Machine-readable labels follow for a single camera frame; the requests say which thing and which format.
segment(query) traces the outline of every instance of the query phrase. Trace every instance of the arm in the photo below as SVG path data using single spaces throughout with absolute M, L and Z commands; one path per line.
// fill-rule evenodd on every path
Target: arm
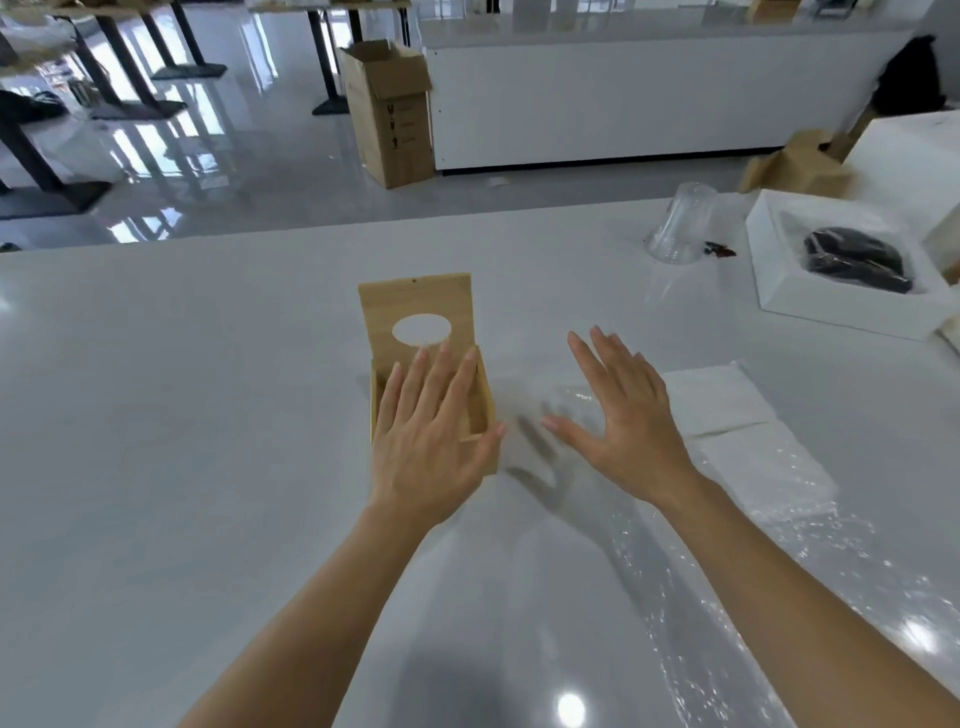
M 423 537 L 480 485 L 497 425 L 458 462 L 457 427 L 476 373 L 470 352 L 444 393 L 441 346 L 424 382 L 420 350 L 387 382 L 373 435 L 370 502 L 347 539 L 190 709 L 180 728 L 324 728 L 333 723 L 367 640 Z
M 602 439 L 563 418 L 543 425 L 684 539 L 799 728 L 960 725 L 960 701 L 780 550 L 690 463 L 666 387 L 599 328 L 599 360 L 570 348 L 603 406 Z

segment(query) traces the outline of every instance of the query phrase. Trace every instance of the plastic container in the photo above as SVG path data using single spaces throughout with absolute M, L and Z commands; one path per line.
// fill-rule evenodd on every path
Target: plastic container
M 717 191 L 699 182 L 677 188 L 663 223 L 647 238 L 647 252 L 662 263 L 687 265 L 704 256 Z

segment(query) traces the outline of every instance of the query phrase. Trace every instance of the small brown object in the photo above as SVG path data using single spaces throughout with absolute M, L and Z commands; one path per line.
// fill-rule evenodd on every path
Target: small brown object
M 397 322 L 422 313 L 443 316 L 450 323 L 447 339 L 450 353 L 459 364 L 464 355 L 476 346 L 473 339 L 473 296 L 469 273 L 361 283 L 358 290 L 373 353 L 370 372 L 372 440 L 380 412 L 380 400 L 383 399 L 387 378 L 394 364 L 399 362 L 404 369 L 409 369 L 417 355 L 417 347 L 404 344 L 394 336 Z M 438 343 L 429 347 L 431 358 L 436 356 L 439 346 Z M 467 412 L 458 423 L 462 459 L 473 455 L 477 441 L 495 421 L 496 412 L 487 371 L 477 347 L 477 374 L 467 395 Z M 499 446 L 484 475 L 496 473 L 498 460 Z
M 751 23 L 789 23 L 800 9 L 801 0 L 754 0 L 747 10 Z

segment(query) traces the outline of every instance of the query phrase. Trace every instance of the cardboard box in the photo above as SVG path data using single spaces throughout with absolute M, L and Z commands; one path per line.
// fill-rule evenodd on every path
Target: cardboard box
M 960 111 L 876 119 L 847 165 L 852 199 L 895 207 L 940 270 L 960 260 Z
M 747 10 L 747 22 L 789 23 L 800 5 L 801 0 L 754 0 Z
M 864 231 L 893 244 L 911 272 L 914 292 L 893 293 L 807 271 L 805 227 L 833 226 Z M 747 218 L 747 235 L 756 292 L 766 311 L 918 340 L 957 312 L 957 301 L 919 240 L 882 209 L 764 190 Z
M 423 55 L 369 40 L 342 49 L 340 67 L 367 171 L 387 189 L 433 177 L 430 75 Z
M 473 340 L 473 296 L 469 273 L 446 276 L 424 276 L 414 279 L 383 280 L 377 283 L 361 283 L 360 304 L 363 306 L 367 335 L 373 352 L 370 371 L 371 391 L 371 440 L 380 412 L 380 400 L 387 385 L 387 378 L 400 362 L 409 368 L 417 354 L 417 347 L 398 341 L 394 336 L 395 326 L 410 316 L 430 313 L 443 316 L 450 324 L 450 352 L 459 365 Z M 430 347 L 431 359 L 440 343 Z M 496 422 L 493 396 L 484 369 L 483 356 L 477 348 L 477 373 L 467 396 L 467 412 L 459 422 L 461 458 L 468 459 L 483 434 Z M 484 475 L 496 473 L 497 455 L 484 471 Z
M 833 134 L 822 130 L 795 133 L 786 146 L 770 157 L 750 160 L 739 192 L 760 187 L 781 192 L 843 198 L 854 172 L 820 151 Z

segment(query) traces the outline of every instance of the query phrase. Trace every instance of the oval hole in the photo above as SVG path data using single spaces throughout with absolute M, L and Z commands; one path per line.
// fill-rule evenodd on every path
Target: oval hole
M 450 322 L 435 313 L 418 313 L 396 322 L 394 337 L 412 347 L 437 344 L 450 335 Z

